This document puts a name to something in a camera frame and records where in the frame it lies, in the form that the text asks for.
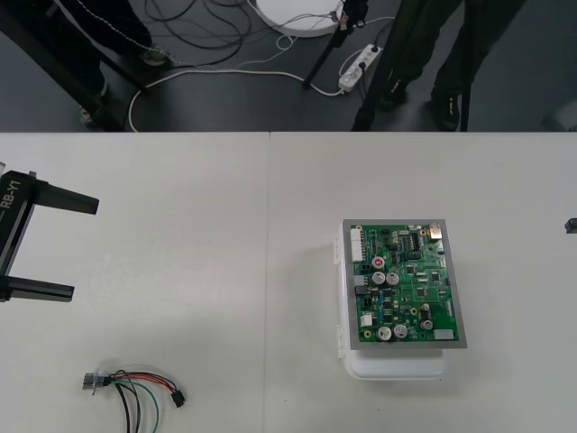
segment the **black connector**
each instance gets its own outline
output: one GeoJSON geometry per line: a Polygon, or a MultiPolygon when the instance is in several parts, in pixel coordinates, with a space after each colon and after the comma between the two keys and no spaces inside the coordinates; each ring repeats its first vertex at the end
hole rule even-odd
{"type": "Polygon", "coordinates": [[[170,397],[172,397],[172,401],[174,401],[174,404],[176,404],[177,408],[183,406],[184,402],[186,401],[186,399],[184,398],[184,395],[182,395],[181,390],[174,391],[170,395],[170,397]]]}
{"type": "Polygon", "coordinates": [[[571,218],[565,224],[566,233],[577,233],[577,218],[571,218]]]}

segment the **black pole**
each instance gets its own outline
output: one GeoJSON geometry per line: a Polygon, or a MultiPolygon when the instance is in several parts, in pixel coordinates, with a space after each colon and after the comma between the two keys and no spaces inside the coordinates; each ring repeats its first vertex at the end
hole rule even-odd
{"type": "Polygon", "coordinates": [[[471,88],[477,63],[477,31],[481,17],[482,0],[465,0],[465,17],[463,32],[465,34],[465,49],[461,65],[463,83],[461,132],[469,131],[469,113],[471,112],[471,88]]]}
{"type": "Polygon", "coordinates": [[[32,60],[56,81],[95,122],[106,131],[123,132],[123,126],[110,114],[105,105],[88,90],[42,45],[17,16],[0,0],[0,32],[18,45],[32,60]]]}
{"type": "Polygon", "coordinates": [[[390,76],[398,58],[405,49],[419,16],[423,12],[425,4],[426,0],[403,0],[398,7],[389,38],[380,54],[380,60],[367,95],[354,119],[352,131],[369,131],[371,129],[380,97],[389,92],[394,85],[390,76]]]}
{"type": "Polygon", "coordinates": [[[320,57],[316,61],[315,66],[313,66],[313,68],[308,73],[307,77],[305,78],[305,81],[303,81],[303,88],[310,88],[310,82],[313,79],[315,79],[316,74],[323,67],[323,65],[326,62],[326,59],[328,59],[328,56],[333,51],[334,47],[337,46],[336,42],[338,40],[340,40],[341,38],[343,38],[343,36],[341,35],[342,32],[343,31],[341,31],[341,29],[339,27],[336,28],[336,30],[333,33],[333,37],[331,38],[331,40],[326,45],[325,50],[322,52],[322,54],[320,55],[320,57]]]}

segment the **dark floor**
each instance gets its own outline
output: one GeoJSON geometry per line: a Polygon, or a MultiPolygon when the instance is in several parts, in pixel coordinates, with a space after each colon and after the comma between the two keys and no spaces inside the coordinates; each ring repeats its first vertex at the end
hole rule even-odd
{"type": "MultiPolygon", "coordinates": [[[[187,2],[165,0],[161,4],[166,14],[170,14],[187,2]]],[[[142,0],[133,0],[133,4],[143,16],[142,0]]],[[[368,19],[395,14],[398,0],[369,4],[368,19]]],[[[263,27],[253,11],[248,7],[246,10],[252,17],[253,28],[263,27]]],[[[218,12],[239,25],[245,21],[234,9],[222,8],[218,12]]],[[[444,27],[425,74],[409,88],[408,103],[392,114],[378,112],[373,130],[434,130],[426,101],[436,71],[461,26],[462,15],[463,10],[459,10],[444,27]]],[[[201,2],[197,2],[188,17],[216,32],[230,32],[206,13],[201,2]]],[[[472,94],[471,130],[541,131],[543,117],[548,112],[577,97],[575,23],[574,0],[528,0],[477,76],[472,94]]],[[[340,50],[334,51],[315,83],[327,91],[336,91],[337,71],[343,60],[372,42],[382,25],[375,23],[355,32],[340,50]]],[[[202,33],[187,23],[175,27],[182,32],[202,33]]],[[[151,30],[153,34],[166,34],[158,24],[152,25],[151,30]]],[[[277,52],[278,34],[267,32],[270,37],[243,47],[225,66],[267,59],[277,52]]],[[[265,65],[255,65],[254,69],[305,76],[327,41],[327,37],[299,40],[292,50],[265,65]]],[[[175,57],[196,63],[225,53],[202,51],[169,38],[159,38],[158,42],[175,57]]],[[[85,131],[78,121],[75,102],[3,35],[0,50],[4,58],[0,68],[0,131],[85,131]]],[[[133,89],[110,71],[105,74],[114,91],[115,111],[122,115],[133,89]]],[[[312,90],[303,91],[290,78],[187,75],[160,85],[151,95],[139,99],[134,122],[142,131],[347,131],[360,103],[356,91],[344,97],[323,97],[312,90]]]]}

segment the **green circuit board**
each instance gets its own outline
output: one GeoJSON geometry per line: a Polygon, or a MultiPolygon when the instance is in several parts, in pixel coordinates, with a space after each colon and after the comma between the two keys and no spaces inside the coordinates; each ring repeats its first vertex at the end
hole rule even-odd
{"type": "Polygon", "coordinates": [[[360,341],[459,341],[441,227],[350,228],[360,341]]]}

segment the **white round base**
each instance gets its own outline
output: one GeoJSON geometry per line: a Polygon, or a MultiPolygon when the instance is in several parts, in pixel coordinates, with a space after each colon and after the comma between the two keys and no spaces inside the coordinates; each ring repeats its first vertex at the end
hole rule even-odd
{"type": "Polygon", "coordinates": [[[336,23],[330,18],[300,15],[330,14],[341,9],[337,0],[257,0],[256,6],[262,20],[278,32],[298,38],[314,38],[334,32],[336,23]]]}

